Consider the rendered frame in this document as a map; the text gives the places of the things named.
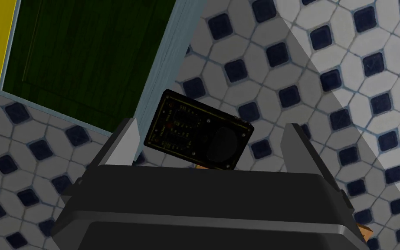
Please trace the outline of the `black rectangular control box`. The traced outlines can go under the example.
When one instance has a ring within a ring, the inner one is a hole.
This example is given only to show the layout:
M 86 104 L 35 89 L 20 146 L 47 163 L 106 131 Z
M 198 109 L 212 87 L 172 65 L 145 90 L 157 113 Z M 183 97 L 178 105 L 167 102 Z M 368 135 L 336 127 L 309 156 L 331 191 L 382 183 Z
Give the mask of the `black rectangular control box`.
M 249 122 L 167 89 L 144 145 L 204 168 L 233 170 L 253 131 Z

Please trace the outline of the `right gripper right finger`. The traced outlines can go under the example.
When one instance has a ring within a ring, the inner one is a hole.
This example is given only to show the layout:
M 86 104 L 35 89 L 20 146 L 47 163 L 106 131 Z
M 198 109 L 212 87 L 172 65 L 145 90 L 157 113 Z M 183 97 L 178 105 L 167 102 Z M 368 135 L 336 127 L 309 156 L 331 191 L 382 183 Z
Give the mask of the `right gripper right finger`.
M 324 176 L 326 166 L 299 124 L 285 125 L 281 151 L 288 173 Z

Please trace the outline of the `dark green door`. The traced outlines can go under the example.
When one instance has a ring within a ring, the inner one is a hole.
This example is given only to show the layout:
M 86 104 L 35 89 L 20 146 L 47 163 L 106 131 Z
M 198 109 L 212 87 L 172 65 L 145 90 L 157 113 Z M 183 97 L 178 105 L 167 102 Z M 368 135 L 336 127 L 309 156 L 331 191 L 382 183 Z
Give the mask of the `dark green door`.
M 132 117 L 176 0 L 22 0 L 3 90 L 112 132 Z

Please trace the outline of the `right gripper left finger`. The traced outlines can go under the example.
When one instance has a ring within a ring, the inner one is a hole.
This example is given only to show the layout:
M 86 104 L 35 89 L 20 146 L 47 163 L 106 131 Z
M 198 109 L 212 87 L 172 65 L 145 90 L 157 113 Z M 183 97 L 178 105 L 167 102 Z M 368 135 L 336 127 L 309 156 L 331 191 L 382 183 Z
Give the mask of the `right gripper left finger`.
M 137 120 L 125 118 L 94 157 L 91 166 L 132 165 L 140 143 Z

